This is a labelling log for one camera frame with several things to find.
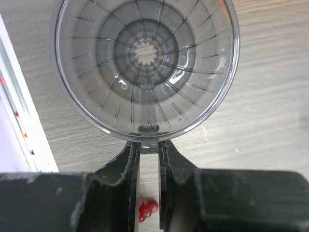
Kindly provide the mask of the red grape bunch on table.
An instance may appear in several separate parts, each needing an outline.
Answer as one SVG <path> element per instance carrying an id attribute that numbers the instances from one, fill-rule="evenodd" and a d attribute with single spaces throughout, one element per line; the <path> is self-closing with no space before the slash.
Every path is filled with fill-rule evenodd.
<path id="1" fill-rule="evenodd" d="M 140 197 L 139 205 L 139 223 L 144 222 L 153 213 L 159 210 L 158 202 L 151 197 Z"/>

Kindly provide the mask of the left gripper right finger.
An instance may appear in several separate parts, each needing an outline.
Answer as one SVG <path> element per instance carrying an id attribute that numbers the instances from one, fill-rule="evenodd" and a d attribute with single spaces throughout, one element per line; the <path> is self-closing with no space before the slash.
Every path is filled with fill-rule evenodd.
<path id="1" fill-rule="evenodd" d="M 165 232 L 306 232 L 309 183 L 289 171 L 202 169 L 171 141 L 158 145 Z"/>

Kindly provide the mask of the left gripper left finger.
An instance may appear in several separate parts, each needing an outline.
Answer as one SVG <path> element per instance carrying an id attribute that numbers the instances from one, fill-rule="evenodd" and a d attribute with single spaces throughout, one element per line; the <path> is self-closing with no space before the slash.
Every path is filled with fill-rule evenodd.
<path id="1" fill-rule="evenodd" d="M 93 173 L 2 173 L 3 232 L 134 232 L 140 144 Z"/>

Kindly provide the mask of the grey transparent coffee dripper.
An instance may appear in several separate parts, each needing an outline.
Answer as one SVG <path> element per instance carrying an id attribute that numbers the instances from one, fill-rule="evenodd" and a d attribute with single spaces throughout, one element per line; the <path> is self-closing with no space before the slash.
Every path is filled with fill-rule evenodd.
<path id="1" fill-rule="evenodd" d="M 51 60 L 68 101 L 145 153 L 217 109 L 239 52 L 230 0 L 58 0 L 51 18 Z"/>

